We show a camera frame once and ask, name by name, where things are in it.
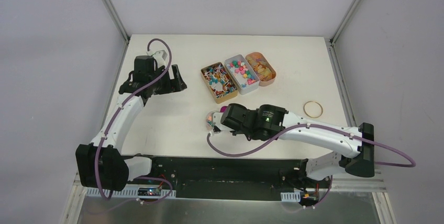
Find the small round container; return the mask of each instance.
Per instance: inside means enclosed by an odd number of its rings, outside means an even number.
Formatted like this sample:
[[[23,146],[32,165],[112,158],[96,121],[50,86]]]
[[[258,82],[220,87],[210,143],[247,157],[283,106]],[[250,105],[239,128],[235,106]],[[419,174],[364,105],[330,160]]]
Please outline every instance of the small round container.
[[[271,67],[267,59],[259,52],[253,52],[245,56],[248,64],[259,77],[259,85],[267,86],[274,82],[276,71]]]

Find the cable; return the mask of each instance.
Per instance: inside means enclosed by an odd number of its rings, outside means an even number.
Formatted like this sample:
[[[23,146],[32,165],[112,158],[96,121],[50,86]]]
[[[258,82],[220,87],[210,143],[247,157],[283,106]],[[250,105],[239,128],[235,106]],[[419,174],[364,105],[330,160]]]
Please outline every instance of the cable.
[[[148,42],[148,46],[147,46],[148,51],[150,51],[150,45],[151,45],[154,41],[159,41],[159,42],[163,43],[163,44],[165,45],[166,49],[168,50],[168,54],[170,55],[170,60],[168,61],[168,64],[167,64],[165,70],[163,70],[163,72],[160,73],[160,75],[159,75],[158,77],[156,77],[153,81],[151,81],[151,82],[149,82],[148,84],[146,84],[146,85],[142,86],[141,88],[137,89],[135,92],[131,93],[131,94],[130,94],[130,95],[129,95],[129,96],[123,101],[122,106],[117,108],[116,112],[113,114],[113,116],[111,117],[111,120],[109,121],[108,125],[107,125],[106,128],[105,128],[105,132],[104,132],[104,136],[105,136],[105,137],[108,135],[108,132],[109,132],[111,126],[113,125],[114,121],[115,121],[116,118],[117,118],[117,115],[119,115],[119,112],[122,110],[122,108],[124,107],[124,105],[125,105],[125,104],[126,104],[126,103],[127,103],[132,97],[134,97],[136,94],[138,94],[139,92],[143,91],[144,89],[150,87],[150,86],[153,85],[155,82],[157,82],[158,80],[160,80],[165,74],[168,73],[168,69],[170,68],[170,66],[171,66],[171,61],[172,61],[171,49],[170,49],[170,47],[168,46],[168,44],[167,44],[165,41],[163,41],[162,39],[154,38],[154,39],[152,39],[151,41]],[[95,177],[96,177],[97,188],[98,188],[98,191],[99,191],[101,197],[102,197],[104,200],[109,200],[109,199],[111,199],[111,196],[113,195],[113,191],[110,191],[108,196],[105,195],[105,192],[103,192],[103,188],[102,188],[102,184],[101,184],[101,182],[100,182],[100,176],[99,176],[99,172],[98,172],[98,157],[99,157],[99,155],[100,155],[100,150],[102,149],[103,142],[105,142],[105,137],[102,137],[102,138],[100,139],[100,142],[99,142],[99,144],[98,144],[98,146],[97,146],[97,150],[96,150],[96,154],[95,154],[95,158],[94,158],[94,173],[95,173]]]
[[[217,149],[210,142],[210,140],[209,140],[209,137],[211,136],[210,133],[207,135],[207,143],[214,151],[216,151],[217,153],[219,153],[219,154],[221,154],[223,156],[232,157],[232,158],[238,158],[238,157],[243,157],[243,156],[250,155],[252,153],[255,153],[255,152],[263,149],[264,147],[268,146],[271,142],[273,142],[274,140],[278,139],[280,136],[282,136],[284,133],[286,133],[288,131],[294,130],[296,128],[303,128],[303,127],[307,127],[307,124],[300,124],[300,125],[289,126],[289,127],[285,128],[284,130],[280,131],[278,134],[276,134],[273,137],[271,137],[264,144],[260,145],[259,147],[254,148],[251,151],[244,152],[244,153],[231,154],[231,153],[226,153],[226,152],[220,151],[219,149]],[[346,137],[350,137],[350,133],[345,132],[345,131],[341,131],[341,130],[338,130],[338,129],[335,129],[335,128],[332,128],[332,127],[328,127],[328,126],[317,125],[317,124],[310,124],[309,127],[324,129],[324,130],[328,130],[328,131],[332,131],[332,132],[344,135]],[[371,140],[368,140],[368,139],[365,139],[365,138],[361,138],[361,137],[358,137],[358,136],[354,136],[354,135],[353,135],[353,138],[357,139],[357,140],[360,140],[360,141],[362,141],[364,143],[372,144],[374,146],[382,147],[384,149],[392,151],[392,152],[394,152],[394,153],[404,157],[408,161],[410,161],[410,164],[399,164],[399,163],[390,163],[390,162],[375,162],[375,164],[377,164],[377,165],[390,165],[390,166],[399,166],[399,167],[415,167],[416,166],[416,162],[415,162],[415,160],[413,160],[412,157],[410,157],[409,155],[405,154],[404,152],[402,152],[402,151],[400,151],[400,150],[398,150],[396,148],[389,147],[388,145],[381,144],[381,143],[378,143],[378,142],[374,142],[374,141],[371,141]]]
[[[163,181],[159,184],[159,186],[157,188],[160,188],[162,186],[162,184],[163,184]]]
[[[290,182],[290,180],[286,180],[286,181],[287,181],[287,183],[288,183],[290,186],[292,186],[293,188],[298,189],[299,191],[303,191],[303,192],[305,191],[304,188],[300,188],[300,187],[295,186],[293,183]]]
[[[317,207],[322,201],[324,201],[324,199],[327,197],[328,193],[330,193],[330,190],[331,190],[331,186],[332,186],[332,184],[333,184],[333,175],[330,176],[330,184],[328,185],[327,191],[326,191],[325,194],[322,196],[322,199],[320,199],[320,200],[318,201],[318,203],[312,205],[312,208],[313,208],[313,209],[315,209],[315,208],[316,208],[316,207]],[[294,213],[299,212],[299,211],[301,211],[301,210],[303,210],[303,209],[306,209],[306,206],[303,206],[303,208],[299,208],[299,209],[296,210],[296,211],[288,211],[287,209],[285,209],[284,206],[282,206],[282,207],[283,207],[284,210],[285,210],[287,213],[289,213],[289,214],[294,214]]]
[[[155,200],[155,201],[144,201],[144,200],[142,200],[141,202],[142,202],[144,205],[150,205],[150,204],[154,204],[154,203],[159,203],[159,202],[163,201],[164,199],[166,199],[166,198],[167,198],[167,197],[173,192],[173,185],[172,185],[169,181],[164,180],[164,179],[162,179],[162,178],[153,178],[153,177],[144,177],[144,176],[141,176],[141,177],[138,177],[137,179],[142,179],[142,180],[152,180],[152,181],[161,181],[162,183],[163,183],[163,182],[167,183],[168,186],[170,187],[170,191],[169,191],[165,196],[162,196],[161,198],[159,198],[159,199],[157,199],[157,200]],[[132,198],[131,198],[131,199],[124,200],[124,201],[122,201],[121,203],[119,203],[119,204],[113,206],[112,208],[106,209],[105,211],[102,211],[102,212],[90,212],[90,211],[88,211],[88,210],[86,210],[86,209],[85,209],[85,212],[88,213],[89,215],[102,215],[102,214],[106,214],[107,212],[110,212],[110,211],[112,211],[112,210],[114,210],[114,209],[116,209],[116,208],[118,208],[118,207],[121,207],[121,206],[123,206],[124,204],[126,204],[126,203],[128,203],[128,202],[130,202],[130,201],[133,201],[133,200],[134,200],[134,199],[132,199]]]

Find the gray wall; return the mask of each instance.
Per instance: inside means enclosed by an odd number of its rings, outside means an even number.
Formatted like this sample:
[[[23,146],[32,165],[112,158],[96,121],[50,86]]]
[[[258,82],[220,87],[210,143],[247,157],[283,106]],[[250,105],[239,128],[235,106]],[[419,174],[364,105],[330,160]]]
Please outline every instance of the gray wall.
[[[384,167],[398,223],[442,223],[444,0],[363,0],[337,43],[358,122],[410,154],[413,169]],[[377,149],[378,160],[403,161]]]
[[[0,223],[58,223],[124,43],[101,0],[0,0]]]
[[[113,0],[128,33],[332,37],[352,0]]]

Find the colorful candy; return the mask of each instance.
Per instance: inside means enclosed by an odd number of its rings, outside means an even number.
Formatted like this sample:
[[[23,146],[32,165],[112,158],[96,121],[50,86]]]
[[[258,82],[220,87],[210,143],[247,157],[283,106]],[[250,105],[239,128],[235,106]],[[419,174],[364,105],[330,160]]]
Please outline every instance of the colorful candy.
[[[237,75],[241,75],[241,77],[244,78],[244,83],[239,82],[242,88],[245,88],[247,87],[247,85],[251,85],[256,82],[256,80],[254,80],[254,77],[251,75],[251,72],[245,66],[244,62],[232,61],[230,64],[228,64],[228,68],[231,72],[234,72],[235,78]]]
[[[202,74],[211,86],[216,98],[221,98],[236,90],[234,82],[220,63],[211,65],[207,69],[202,69]]]

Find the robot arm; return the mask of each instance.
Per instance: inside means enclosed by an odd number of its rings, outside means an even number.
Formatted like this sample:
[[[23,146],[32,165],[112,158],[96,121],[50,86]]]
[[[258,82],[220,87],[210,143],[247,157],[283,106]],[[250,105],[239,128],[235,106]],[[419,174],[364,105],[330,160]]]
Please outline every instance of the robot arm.
[[[305,167],[307,177],[322,180],[327,176],[347,172],[359,177],[374,176],[374,147],[360,140],[346,137],[325,129],[310,127],[322,125],[364,137],[373,141],[373,126],[363,123],[360,127],[338,127],[307,119],[284,108],[262,105],[248,110],[242,105],[230,104],[223,113],[211,113],[208,124],[213,133],[229,131],[233,135],[244,134],[248,140],[269,140],[289,126],[307,124],[282,134],[279,139],[295,140],[333,150],[324,156],[308,159]]]
[[[103,128],[93,138],[89,144],[81,144],[77,148],[75,155],[79,176],[83,186],[97,187],[94,171],[94,157],[101,138],[105,138],[103,148],[99,156],[99,176],[103,189],[120,191],[128,181],[151,171],[151,159],[142,156],[135,156],[130,159],[123,159],[120,155],[126,135],[137,115],[152,95],[161,95],[179,92],[186,89],[177,65],[172,65],[174,78],[170,79],[169,74],[164,75],[152,86],[142,90],[125,104],[123,103],[133,92],[145,86],[160,75],[165,69],[167,53],[157,51],[153,55],[141,55],[134,60],[134,71],[132,71],[119,89],[117,104],[112,113],[105,120]],[[105,136],[105,129],[108,127],[115,112],[121,108],[119,114],[114,119],[113,124]]]

